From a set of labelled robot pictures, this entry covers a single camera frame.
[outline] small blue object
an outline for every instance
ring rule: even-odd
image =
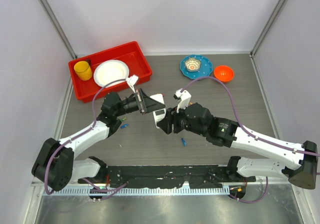
[[[186,61],[189,60],[189,58],[195,58],[197,60],[199,60],[201,62],[201,66],[200,69],[197,71],[189,71],[186,68]],[[213,72],[213,64],[212,62],[204,57],[203,55],[188,55],[185,58],[182,59],[182,61],[180,62],[180,70],[182,71],[183,75],[185,75],[186,77],[194,80],[196,78],[200,78],[200,77],[208,77],[210,76],[210,74]]]
[[[183,146],[187,146],[187,143],[186,143],[186,141],[185,141],[185,139],[184,138],[181,138],[181,141],[182,141],[182,143],[183,143]]]
[[[121,129],[123,129],[123,128],[126,128],[127,126],[129,126],[129,124],[127,123],[127,124],[124,124],[124,125],[122,125],[122,126],[120,126],[120,128]]]

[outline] white plate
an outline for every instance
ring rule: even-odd
[[[93,79],[97,85],[104,87],[106,84],[118,80],[126,79],[129,76],[128,66],[120,60],[107,60],[101,63],[94,71]],[[117,81],[107,88],[123,83],[124,81]]]

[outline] blue plate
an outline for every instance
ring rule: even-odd
[[[201,61],[201,66],[198,71],[189,71],[186,68],[185,63],[189,58],[195,58]],[[183,58],[182,61],[180,62],[180,70],[182,71],[183,75],[185,75],[190,79],[208,77],[212,73],[213,68],[214,68],[214,65],[212,64],[212,62],[208,58],[204,57],[203,55],[188,55],[185,58]]]

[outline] blue clip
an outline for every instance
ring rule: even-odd
[[[129,124],[127,123],[127,124],[124,124],[124,125],[122,125],[122,126],[120,126],[120,128],[121,129],[123,129],[123,128],[126,128],[127,126],[129,126]]]
[[[183,143],[183,146],[186,147],[186,146],[187,146],[187,143],[186,143],[185,139],[184,139],[184,138],[181,138],[181,141],[182,141],[182,143]]]

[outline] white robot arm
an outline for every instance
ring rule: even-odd
[[[75,160],[75,158],[95,143],[114,134],[121,124],[117,117],[140,111],[142,114],[153,112],[156,128],[162,129],[167,134],[186,130],[205,137],[213,145],[242,149],[268,158],[248,159],[232,156],[227,167],[230,174],[236,174],[240,178],[252,176],[284,178],[305,189],[315,188],[318,159],[297,152],[317,153],[315,143],[286,142],[244,127],[251,134],[248,135],[237,122],[215,117],[198,103],[189,105],[191,95],[186,90],[183,92],[181,89],[177,90],[174,95],[179,101],[177,107],[166,109],[162,94],[147,96],[142,89],[135,90],[134,84],[137,80],[129,78],[128,84],[134,94],[124,100],[121,100],[116,92],[107,94],[101,107],[102,112],[83,130],[60,140],[52,138],[46,140],[34,163],[32,174],[44,181],[50,156],[62,143],[68,142],[49,168],[48,185],[53,190],[60,191],[70,181],[81,178],[102,180],[106,176],[107,169],[103,161],[95,157],[85,160]],[[289,147],[293,151],[270,145],[261,139]]]

